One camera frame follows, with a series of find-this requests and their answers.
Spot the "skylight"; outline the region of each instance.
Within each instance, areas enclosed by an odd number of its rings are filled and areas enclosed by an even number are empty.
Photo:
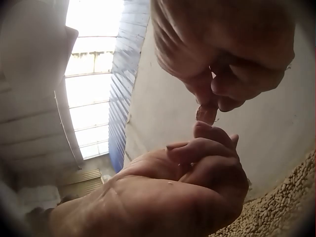
[[[66,26],[79,31],[66,91],[83,159],[107,154],[111,68],[122,0],[70,0]]]

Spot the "pile of feed pellets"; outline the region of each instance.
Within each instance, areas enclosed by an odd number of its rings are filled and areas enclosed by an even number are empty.
[[[241,215],[209,237],[283,236],[315,200],[315,150],[306,155],[282,184],[264,197],[244,204]]]

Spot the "metal beam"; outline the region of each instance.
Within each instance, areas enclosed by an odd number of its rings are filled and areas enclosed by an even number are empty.
[[[108,35],[93,35],[93,36],[78,36],[77,38],[90,38],[90,37],[104,37],[104,38],[117,38],[117,36],[108,36]]]
[[[69,107],[69,109],[80,108],[80,107],[89,106],[89,105],[97,105],[97,104],[108,103],[108,102],[109,102],[109,100],[103,100],[103,101],[98,101],[98,102],[94,102],[94,103],[87,104],[87,105],[79,105],[79,106]]]
[[[79,146],[79,148],[88,147],[88,146],[93,146],[93,145],[100,144],[100,143],[104,143],[104,142],[108,142],[108,141],[109,141],[109,139],[104,140],[104,141],[100,141],[100,142],[96,142],[96,143],[90,143],[90,144],[88,144],[88,145]]]
[[[65,78],[72,78],[72,77],[79,77],[79,76],[93,76],[93,75],[101,75],[101,74],[112,74],[112,72],[91,72],[91,73],[84,73],[84,74],[75,74],[65,76]]]
[[[103,126],[107,126],[107,125],[109,125],[109,123],[106,123],[106,124],[98,124],[98,125],[94,125],[94,126],[90,126],[90,127],[86,127],[86,128],[75,129],[75,132],[87,130],[87,129],[90,129],[90,128],[99,128],[99,127],[103,127]]]

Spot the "ceiling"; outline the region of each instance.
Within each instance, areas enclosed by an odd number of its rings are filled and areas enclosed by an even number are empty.
[[[69,1],[43,2],[66,21]],[[53,93],[44,99],[26,100],[12,90],[0,90],[0,158],[16,173],[79,167],[82,156],[73,132],[64,80],[56,89],[56,98]]]

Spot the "blue corrugated panel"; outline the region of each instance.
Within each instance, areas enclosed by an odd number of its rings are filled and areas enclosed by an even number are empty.
[[[116,172],[123,168],[125,125],[148,20],[149,0],[124,1],[110,91],[109,153]]]

